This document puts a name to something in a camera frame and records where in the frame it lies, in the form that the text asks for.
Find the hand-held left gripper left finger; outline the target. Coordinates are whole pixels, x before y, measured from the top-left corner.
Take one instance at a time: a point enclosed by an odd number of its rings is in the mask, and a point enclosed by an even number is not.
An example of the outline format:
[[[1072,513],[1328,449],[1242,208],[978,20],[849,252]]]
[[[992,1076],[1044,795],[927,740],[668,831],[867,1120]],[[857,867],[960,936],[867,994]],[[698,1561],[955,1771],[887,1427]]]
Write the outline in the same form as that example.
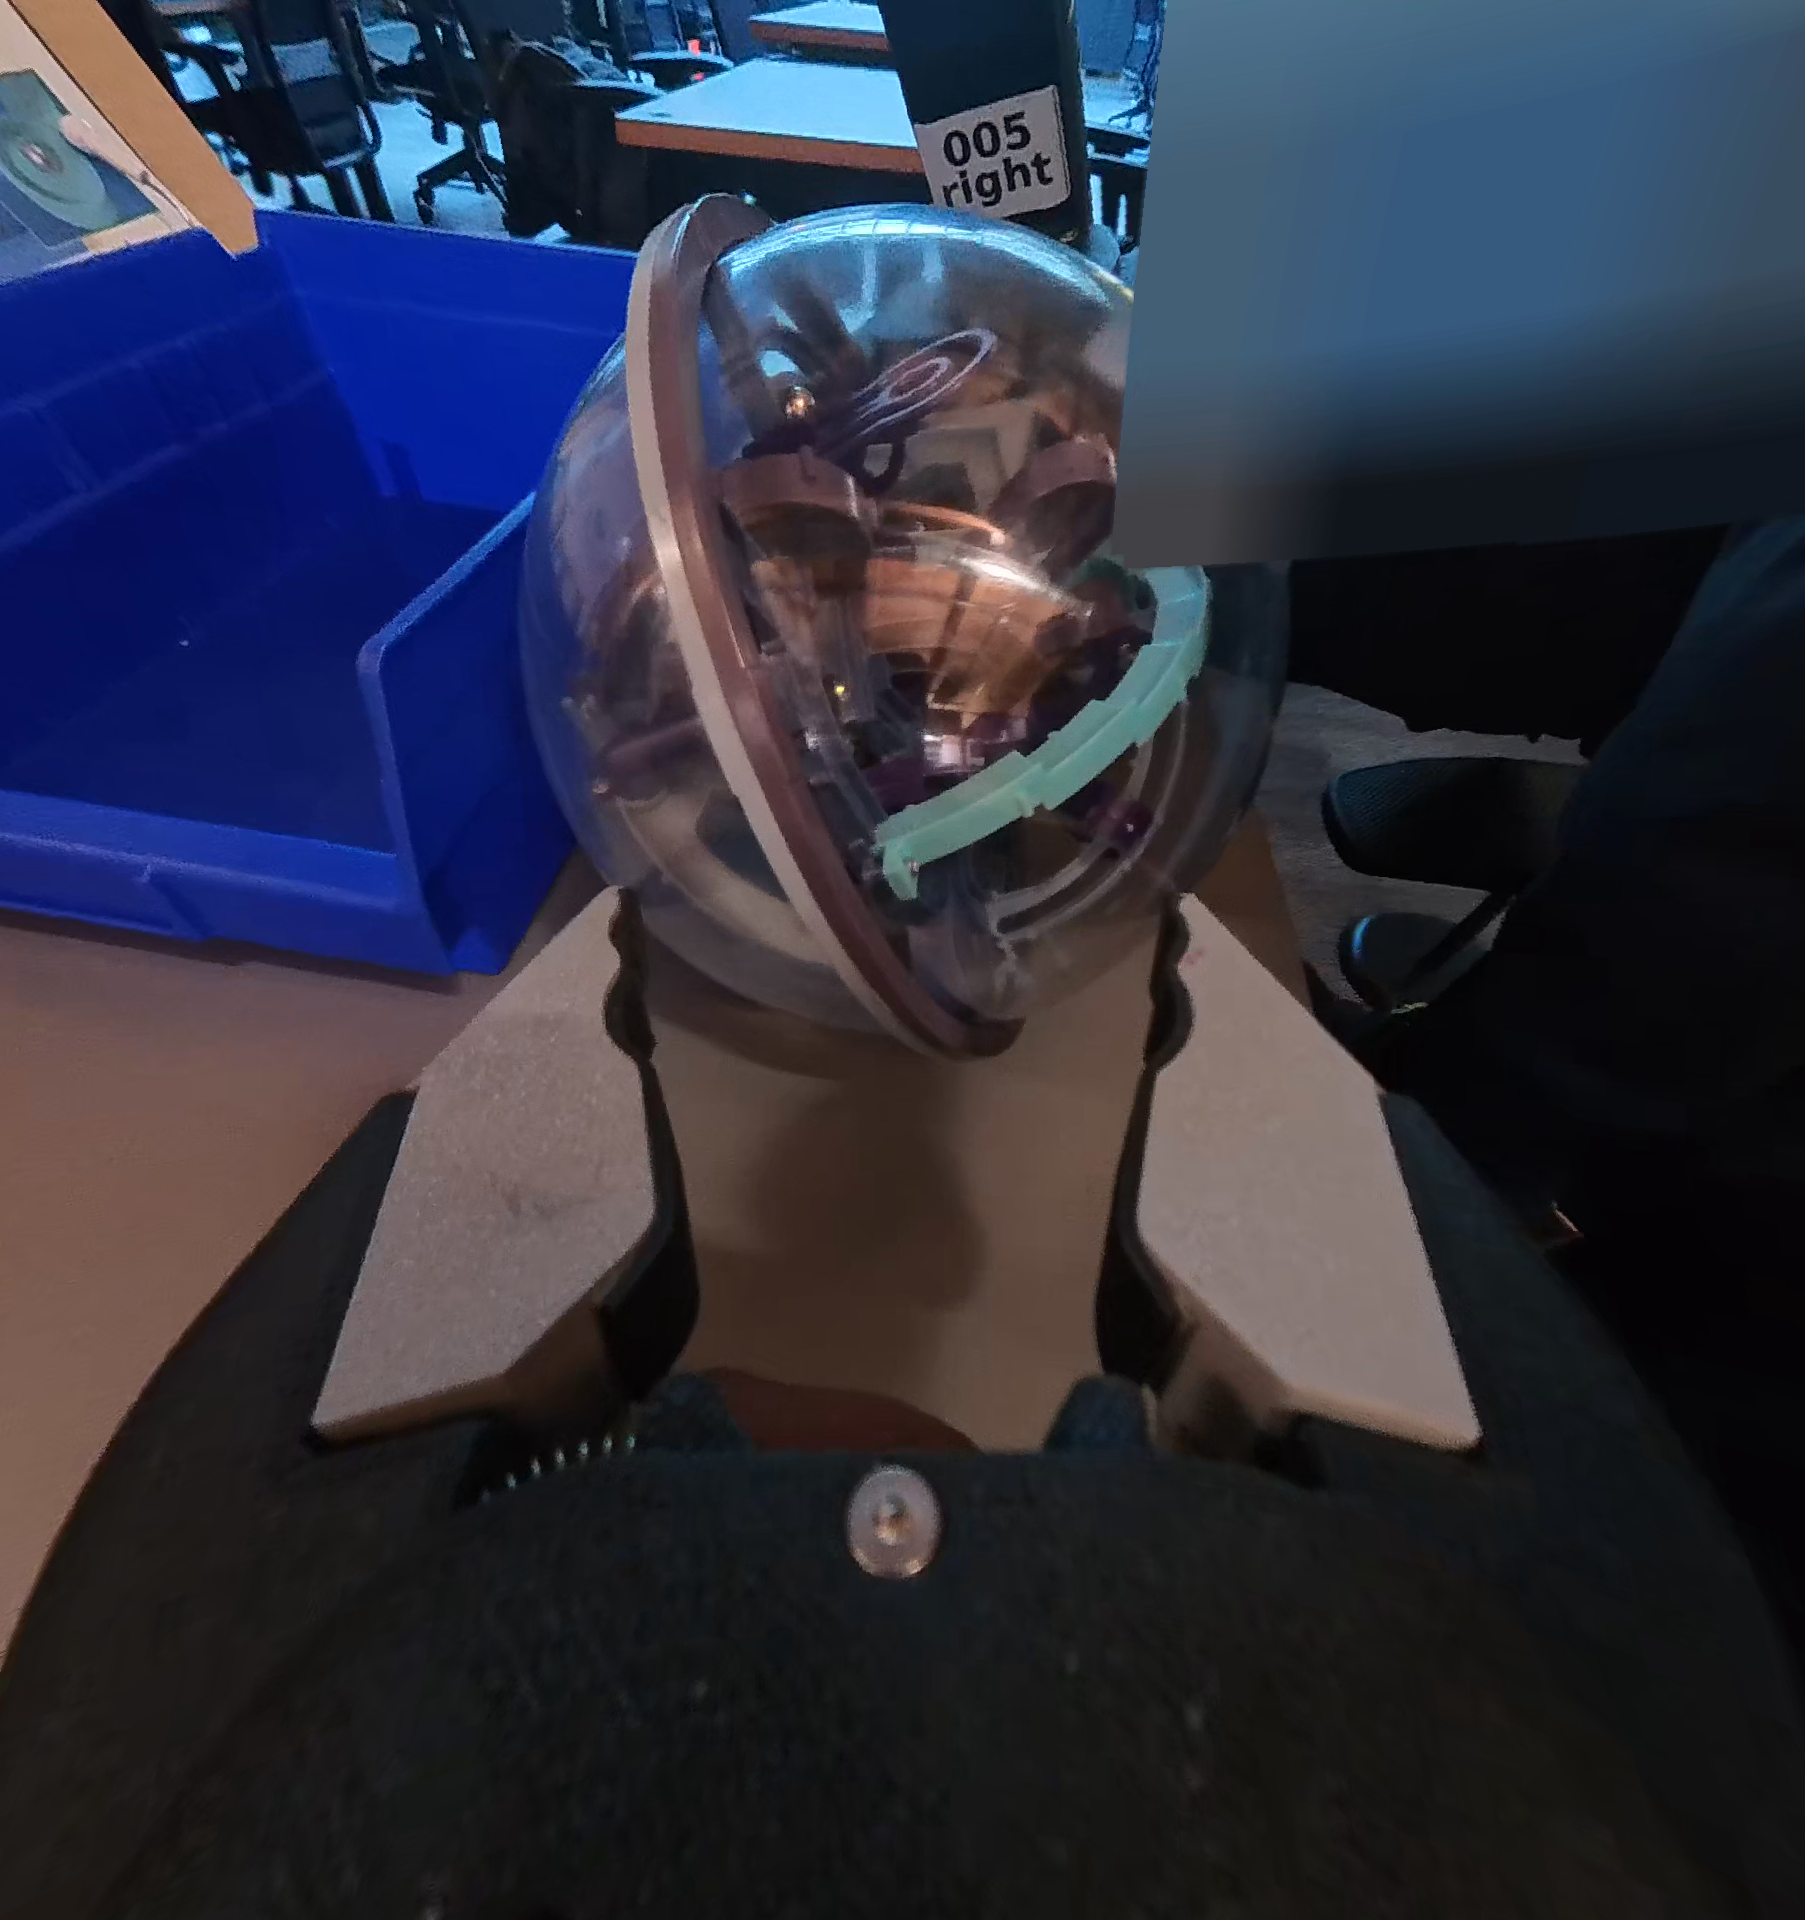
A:
[[[421,1076],[313,1427],[600,1429],[698,1321],[648,940],[604,892]]]

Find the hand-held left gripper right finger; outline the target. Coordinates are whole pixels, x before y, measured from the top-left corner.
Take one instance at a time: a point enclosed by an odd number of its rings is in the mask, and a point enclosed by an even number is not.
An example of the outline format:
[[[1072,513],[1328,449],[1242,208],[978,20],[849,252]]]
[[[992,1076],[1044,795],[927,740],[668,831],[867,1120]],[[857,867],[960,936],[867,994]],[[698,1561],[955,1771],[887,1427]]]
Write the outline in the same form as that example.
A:
[[[1097,1344],[1171,1454],[1260,1454],[1298,1420],[1481,1442],[1381,1092],[1193,897],[1149,962]]]

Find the clear plastic maze ball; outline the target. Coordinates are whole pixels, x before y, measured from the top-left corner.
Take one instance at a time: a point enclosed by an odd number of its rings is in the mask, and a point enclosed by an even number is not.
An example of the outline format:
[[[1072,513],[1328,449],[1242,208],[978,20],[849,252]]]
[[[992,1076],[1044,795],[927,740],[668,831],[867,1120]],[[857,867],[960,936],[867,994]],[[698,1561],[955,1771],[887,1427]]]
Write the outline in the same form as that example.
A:
[[[1002,1058],[1269,766],[1278,565],[1114,536],[1132,293],[927,205],[679,208],[534,494],[519,645],[578,849],[734,995]]]

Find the person's left hand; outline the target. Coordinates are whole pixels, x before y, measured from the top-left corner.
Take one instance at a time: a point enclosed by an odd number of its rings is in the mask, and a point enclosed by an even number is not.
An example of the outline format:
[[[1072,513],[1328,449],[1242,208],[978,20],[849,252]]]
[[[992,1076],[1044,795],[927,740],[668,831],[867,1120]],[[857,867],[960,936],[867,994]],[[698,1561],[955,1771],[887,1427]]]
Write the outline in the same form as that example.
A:
[[[731,1423],[768,1454],[975,1454],[961,1429],[915,1405],[849,1387],[792,1386],[712,1367],[704,1383]]]

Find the white office desk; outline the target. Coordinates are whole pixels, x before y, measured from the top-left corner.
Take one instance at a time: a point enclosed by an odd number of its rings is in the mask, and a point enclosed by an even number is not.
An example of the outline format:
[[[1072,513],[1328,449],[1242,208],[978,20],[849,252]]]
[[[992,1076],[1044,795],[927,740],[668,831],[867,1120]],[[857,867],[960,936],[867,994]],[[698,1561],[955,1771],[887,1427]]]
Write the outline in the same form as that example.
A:
[[[905,91],[883,67],[759,57],[617,114],[636,151],[923,176]]]

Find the person's black clothing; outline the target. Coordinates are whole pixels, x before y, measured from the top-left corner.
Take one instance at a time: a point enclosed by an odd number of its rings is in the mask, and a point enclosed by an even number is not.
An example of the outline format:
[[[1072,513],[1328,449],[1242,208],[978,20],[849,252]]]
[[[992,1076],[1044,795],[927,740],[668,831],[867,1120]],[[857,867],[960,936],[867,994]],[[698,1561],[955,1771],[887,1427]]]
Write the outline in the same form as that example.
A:
[[[1805,1682],[1805,516],[1302,563],[1291,620],[1303,685],[1582,738],[1541,877],[1371,1060],[1580,1231]]]

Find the large blue plastic bin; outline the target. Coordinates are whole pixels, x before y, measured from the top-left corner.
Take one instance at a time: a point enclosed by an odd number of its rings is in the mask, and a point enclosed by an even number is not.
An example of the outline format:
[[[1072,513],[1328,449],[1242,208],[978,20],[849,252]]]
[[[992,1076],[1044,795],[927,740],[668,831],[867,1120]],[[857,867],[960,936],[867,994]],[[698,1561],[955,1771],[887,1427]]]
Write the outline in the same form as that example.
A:
[[[495,976],[574,849],[530,499],[635,253],[257,237],[0,287],[0,915]]]

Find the brown cardboard board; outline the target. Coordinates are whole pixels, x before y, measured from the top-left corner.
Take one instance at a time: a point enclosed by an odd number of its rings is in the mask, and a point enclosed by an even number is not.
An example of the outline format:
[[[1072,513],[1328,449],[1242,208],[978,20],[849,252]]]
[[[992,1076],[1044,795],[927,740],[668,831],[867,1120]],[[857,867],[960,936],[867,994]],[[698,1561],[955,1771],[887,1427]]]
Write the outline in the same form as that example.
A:
[[[242,185],[197,130],[144,45],[100,3],[11,3],[48,68],[66,88],[58,121],[82,156],[129,178],[175,230],[203,230],[225,253],[260,245],[257,214]]]

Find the printed instruction sheet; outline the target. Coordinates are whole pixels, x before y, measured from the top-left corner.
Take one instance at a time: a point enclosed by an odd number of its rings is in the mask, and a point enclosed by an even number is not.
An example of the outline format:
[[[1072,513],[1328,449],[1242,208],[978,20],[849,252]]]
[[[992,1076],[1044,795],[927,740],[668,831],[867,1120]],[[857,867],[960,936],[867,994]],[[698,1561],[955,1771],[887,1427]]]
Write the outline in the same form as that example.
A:
[[[0,4],[0,284],[199,228],[17,8]]]

